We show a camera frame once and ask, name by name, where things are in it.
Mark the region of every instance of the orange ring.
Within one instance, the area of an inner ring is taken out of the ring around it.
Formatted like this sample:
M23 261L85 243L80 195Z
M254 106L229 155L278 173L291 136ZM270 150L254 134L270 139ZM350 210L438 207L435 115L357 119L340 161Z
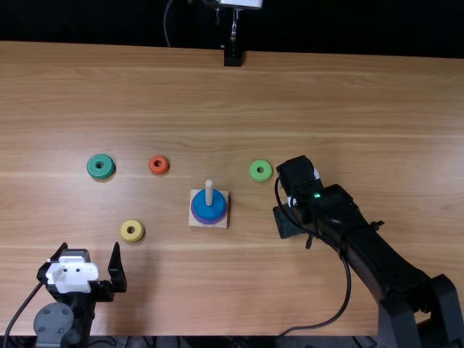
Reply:
M161 175L169 169L169 162L163 156L153 156L148 162L148 168L153 174Z

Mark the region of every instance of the black mount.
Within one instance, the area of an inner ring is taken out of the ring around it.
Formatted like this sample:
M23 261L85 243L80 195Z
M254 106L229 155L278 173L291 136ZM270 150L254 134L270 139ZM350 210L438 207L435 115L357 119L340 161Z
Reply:
M120 247L115 243L108 264L111 281L89 281L91 291L68 292L60 294L55 285L48 285L46 272L51 264L59 262L63 252L84 254L90 262L85 249L68 249L61 247L45 262L37 272L38 281L46 284L46 289L58 303L51 303L42 308L34 320L37 334L37 347L87 347L92 321L95 318L97 302L112 302L116 292L126 292L127 281L121 262Z
M329 237L377 301L378 334L385 347L464 347L459 299L445 275L430 279L397 254L377 234L384 223L367 223L341 186L323 187L305 156L286 161L277 171L292 202L283 208L316 237ZM279 207L273 211L282 239L304 233ZM414 313L419 310L431 316L416 324Z
M244 51L241 47L238 27L240 9L233 9L231 36L224 45L224 66L241 67L244 64Z

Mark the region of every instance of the wood grain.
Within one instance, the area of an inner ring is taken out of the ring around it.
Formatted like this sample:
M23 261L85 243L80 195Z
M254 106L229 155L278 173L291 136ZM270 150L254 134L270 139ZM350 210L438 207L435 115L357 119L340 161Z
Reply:
M253 182L300 154L339 183L382 236L464 299L464 66L452 59L0 43L0 329L63 242L105 268L120 225L128 293L98 304L92 334L279 334L323 321L344 273L321 243L278 238L273 182ZM95 153L115 177L93 181ZM162 154L170 171L153 176ZM226 231L187 226L189 194L212 179L231 193ZM14 327L32 334L41 291ZM377 308L354 275L333 325L306 334L376 334Z

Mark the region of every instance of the cable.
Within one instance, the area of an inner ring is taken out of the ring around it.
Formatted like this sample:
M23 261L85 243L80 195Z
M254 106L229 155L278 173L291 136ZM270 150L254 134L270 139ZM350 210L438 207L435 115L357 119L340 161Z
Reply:
M43 286L44 283L40 282L37 284L37 286L32 290L32 292L29 294L28 298L23 302L21 307L17 310L16 314L14 315L12 321L9 322L8 327L5 331L4 337L3 337L3 342L1 343L1 348L7 348L7 341L8 341L8 336L9 332L12 330L13 325L16 323L16 320L19 318L21 315L22 311L29 305L29 302L31 301L32 298L38 293L40 288Z
M355 336L351 336L351 338L353 339L353 341L355 341L356 345L359 347L359 348L364 348L362 346L362 344L357 340L357 338ZM370 339L371 342L373 342L373 345L370 346L369 348L374 348L374 347L377 347L377 342L370 336L366 336L366 338Z
M372 337L370 336L366 336L368 339L370 339L370 341L373 343L372 346L370 346L369 348L374 348L374 347L377 347L377 341L375 339L373 339Z
M296 331L296 330L314 330L316 328L323 328L324 326L332 324L335 320L341 317L343 312L346 310L349 302L349 298L351 296L351 273L349 271L349 266L348 262L342 258L341 261L343 262L343 266L345 267L345 272L347 273L347 292L345 293L345 300L343 301L343 304L341 305L339 311L335 313L335 315L326 320L323 321L322 323L319 324L314 324L314 325L308 325L308 326L292 326L291 328L287 328L283 333L277 336L277 338L280 338L282 336L285 336L286 334Z
M166 22L167 22L167 13L169 12L169 8L173 4L174 0L168 0L166 7L165 7L165 13L162 16L162 29L165 32L165 39L166 39L166 44L167 47L171 47L171 43L169 42L169 38L167 37L167 28L166 28Z
M287 218L287 220L289 220L293 225L295 225L300 230L309 233L311 236L314 236L315 238L319 238L321 241L324 241L333 250L338 252L338 250L337 250L337 248L335 246L335 243L330 238L328 238L326 236L322 236L319 233L315 233L314 231L311 231L310 229L303 227L302 225L298 224L296 221L294 221L290 217L290 215L283 208L281 199L280 199L280 197L278 195L278 182L279 182L279 177L277 177L277 179L275 180L275 185L274 185L275 199L277 200L277 204L278 204L279 208L281 209L282 213ZM322 323L319 323L319 324L308 325L308 326L292 326L291 328L287 328L283 333L278 335L277 338L281 338L281 337L285 336L286 334L289 334L290 332L296 331L296 330L314 330L316 328L322 328L324 326L332 324L335 320L337 320L338 318L341 317L343 312L348 307L349 298L351 297L351 272L349 271L348 262L344 259L344 257L341 254L339 256L340 256L341 262L343 263L345 273L347 275L347 291L345 293L345 298L344 298L343 304L341 305L339 311L337 313L335 313L335 315L332 318L330 318L330 319L328 319L326 321L323 321Z
M351 338L353 339L353 341L355 341L355 343L356 343L356 345L358 346L358 348L364 348L364 347L361 345L361 343L357 340L356 337L351 336Z

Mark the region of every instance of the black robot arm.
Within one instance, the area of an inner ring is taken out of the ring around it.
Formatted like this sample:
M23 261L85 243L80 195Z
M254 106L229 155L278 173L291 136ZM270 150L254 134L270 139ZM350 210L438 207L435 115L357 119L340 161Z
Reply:
M323 187L305 156L277 167L288 204L274 208L281 238L310 233L331 244L368 287L379 307L378 335L385 347L464 347L464 324L453 283L429 278L397 254L339 185ZM431 313L415 322L417 311Z

